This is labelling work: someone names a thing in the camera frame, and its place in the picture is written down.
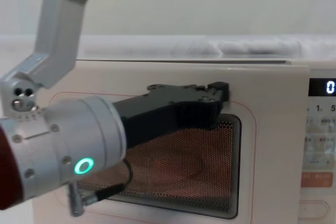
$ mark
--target microwave window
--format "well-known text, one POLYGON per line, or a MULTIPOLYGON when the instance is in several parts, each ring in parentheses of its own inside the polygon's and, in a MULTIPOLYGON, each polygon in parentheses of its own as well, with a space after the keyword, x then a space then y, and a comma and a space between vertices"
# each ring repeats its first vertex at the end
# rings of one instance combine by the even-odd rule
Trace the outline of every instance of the microwave window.
MULTIPOLYGON (((233 219, 238 214, 241 122, 222 114, 213 130, 185 129, 127 150, 133 170, 127 189, 110 198, 233 219)), ((124 163, 79 182, 98 190, 128 179, 124 163)))

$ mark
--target cable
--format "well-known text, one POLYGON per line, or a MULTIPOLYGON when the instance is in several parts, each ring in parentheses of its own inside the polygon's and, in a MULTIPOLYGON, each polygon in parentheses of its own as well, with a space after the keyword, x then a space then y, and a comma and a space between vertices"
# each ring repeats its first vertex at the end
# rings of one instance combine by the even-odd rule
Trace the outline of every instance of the cable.
POLYGON ((104 188, 102 190, 95 191, 94 194, 97 198, 97 201, 102 201, 102 200, 107 199, 107 198, 109 198, 113 195, 121 193, 132 182, 132 180, 133 180, 133 170, 132 170, 131 164, 126 159, 123 160, 123 163, 126 165, 126 168, 128 170, 128 173, 129 173, 129 177, 128 177, 127 182, 124 183, 124 184, 117 184, 117 185, 109 186, 109 187, 104 188))
POLYGON ((133 170, 132 170, 132 166, 131 166, 130 162, 128 162, 128 160, 126 158, 124 158, 123 163, 126 165, 127 170, 128 170, 128 180, 124 184, 125 187, 127 187, 133 180, 133 170))

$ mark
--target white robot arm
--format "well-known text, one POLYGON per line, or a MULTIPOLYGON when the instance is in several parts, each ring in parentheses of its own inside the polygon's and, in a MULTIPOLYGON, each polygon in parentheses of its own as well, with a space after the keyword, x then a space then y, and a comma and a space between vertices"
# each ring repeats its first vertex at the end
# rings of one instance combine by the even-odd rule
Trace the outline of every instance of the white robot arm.
POLYGON ((87 0, 44 0, 34 53, 2 77, 0 210, 67 185, 73 216, 122 191, 115 185, 79 193, 76 181, 124 159, 127 148, 187 127, 216 125, 228 84, 148 87, 149 94, 112 103, 100 97, 36 104, 75 66, 87 0))

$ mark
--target green led ring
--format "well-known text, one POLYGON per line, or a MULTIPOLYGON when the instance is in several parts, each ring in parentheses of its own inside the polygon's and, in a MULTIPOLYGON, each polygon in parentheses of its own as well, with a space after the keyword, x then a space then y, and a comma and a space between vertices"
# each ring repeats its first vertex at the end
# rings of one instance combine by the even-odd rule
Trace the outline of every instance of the green led ring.
POLYGON ((92 158, 86 157, 81 159, 76 165, 75 165, 75 173, 76 174, 85 174, 87 172, 89 172, 93 166, 95 165, 95 162, 93 161, 92 158), (83 164, 88 163, 89 166, 88 168, 86 168, 86 170, 80 170, 80 168, 82 167, 83 164))

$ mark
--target microwave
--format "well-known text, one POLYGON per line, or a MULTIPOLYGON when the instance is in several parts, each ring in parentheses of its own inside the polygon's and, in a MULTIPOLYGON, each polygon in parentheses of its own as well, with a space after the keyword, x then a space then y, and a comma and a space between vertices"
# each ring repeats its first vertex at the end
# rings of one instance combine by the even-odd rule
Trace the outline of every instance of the microwave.
MULTIPOLYGON (((40 105, 152 84, 229 83, 218 127, 185 129, 127 150, 127 189, 70 217, 64 188, 33 200, 35 224, 334 224, 336 62, 267 59, 78 60, 40 105)), ((127 179, 119 164, 83 192, 127 179)))

